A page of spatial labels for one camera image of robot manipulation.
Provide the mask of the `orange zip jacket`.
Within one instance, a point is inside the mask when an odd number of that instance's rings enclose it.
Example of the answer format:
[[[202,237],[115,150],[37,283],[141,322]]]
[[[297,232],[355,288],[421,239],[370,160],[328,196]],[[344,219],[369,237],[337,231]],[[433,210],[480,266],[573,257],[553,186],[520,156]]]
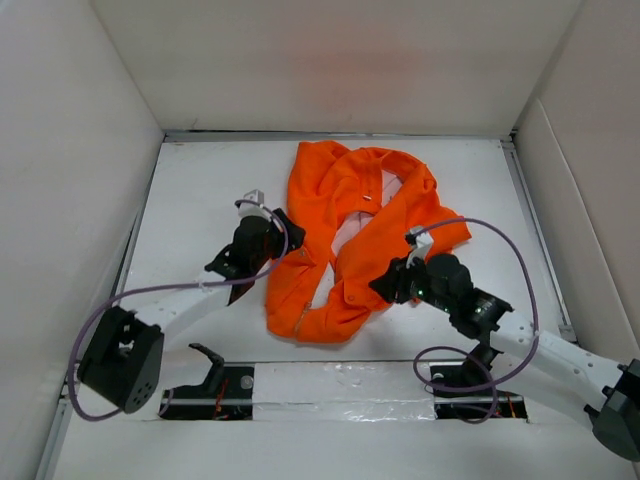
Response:
[[[410,228],[431,227],[430,255],[471,238],[459,214],[441,204],[426,164],[381,147],[300,143],[287,209],[306,235],[268,277],[266,327],[303,343],[346,342],[389,307],[369,284],[409,253]]]

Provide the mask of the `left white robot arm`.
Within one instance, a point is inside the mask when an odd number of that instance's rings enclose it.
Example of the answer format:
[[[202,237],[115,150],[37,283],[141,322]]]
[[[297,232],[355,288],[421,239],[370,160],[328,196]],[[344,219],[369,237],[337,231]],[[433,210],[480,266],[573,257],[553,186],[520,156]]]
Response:
[[[116,414],[140,410],[162,387],[167,342],[204,317],[239,300],[255,282],[272,274],[284,257],[303,246],[305,230],[281,209],[254,203],[244,213],[231,242],[205,265],[196,280],[136,289],[162,291],[164,297],[134,310],[119,306],[122,292],[98,307],[81,328],[67,366],[69,399],[75,412],[91,422],[99,416],[80,406],[82,384],[114,406]]]

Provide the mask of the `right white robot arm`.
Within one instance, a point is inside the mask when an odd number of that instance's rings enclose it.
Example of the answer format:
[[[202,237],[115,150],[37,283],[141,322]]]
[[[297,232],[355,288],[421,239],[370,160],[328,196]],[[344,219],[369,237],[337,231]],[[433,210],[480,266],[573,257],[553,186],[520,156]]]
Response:
[[[473,285],[456,256],[394,259],[370,288],[388,303],[419,300],[449,316],[476,341],[458,369],[425,385],[439,396],[517,393],[584,424],[606,449],[639,459],[639,361],[591,353],[517,315],[506,301]]]

